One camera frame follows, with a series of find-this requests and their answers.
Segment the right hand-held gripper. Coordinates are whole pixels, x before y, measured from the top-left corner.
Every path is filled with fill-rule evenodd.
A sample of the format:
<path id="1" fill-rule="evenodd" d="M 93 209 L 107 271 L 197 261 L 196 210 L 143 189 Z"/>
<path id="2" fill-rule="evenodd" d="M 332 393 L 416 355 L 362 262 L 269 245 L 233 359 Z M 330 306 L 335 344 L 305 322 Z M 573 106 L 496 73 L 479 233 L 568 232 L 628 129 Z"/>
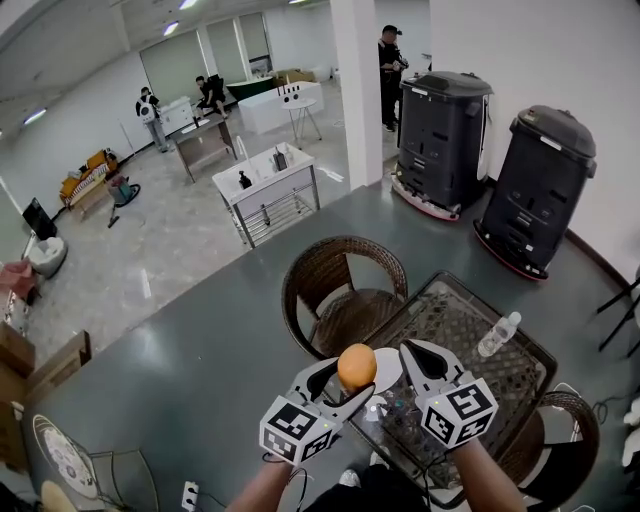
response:
<path id="1" fill-rule="evenodd" d="M 488 430 L 499 406 L 484 378 L 434 394 L 462 375 L 457 356 L 435 343 L 413 339 L 403 342 L 399 352 L 427 433 L 446 449 L 456 449 Z"/>

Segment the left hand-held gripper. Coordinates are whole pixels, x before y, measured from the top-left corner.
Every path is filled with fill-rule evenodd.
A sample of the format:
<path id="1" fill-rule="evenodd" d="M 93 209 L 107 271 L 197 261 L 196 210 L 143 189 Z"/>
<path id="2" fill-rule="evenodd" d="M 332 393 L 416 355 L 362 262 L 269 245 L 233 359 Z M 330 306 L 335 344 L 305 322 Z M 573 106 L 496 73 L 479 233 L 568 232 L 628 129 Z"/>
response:
<path id="1" fill-rule="evenodd" d="M 338 403 L 316 401 L 337 372 L 338 358 L 301 370 L 291 390 L 276 397 L 260 421 L 261 448 L 281 462 L 299 466 L 330 447 L 334 436 L 374 395 L 369 383 Z"/>

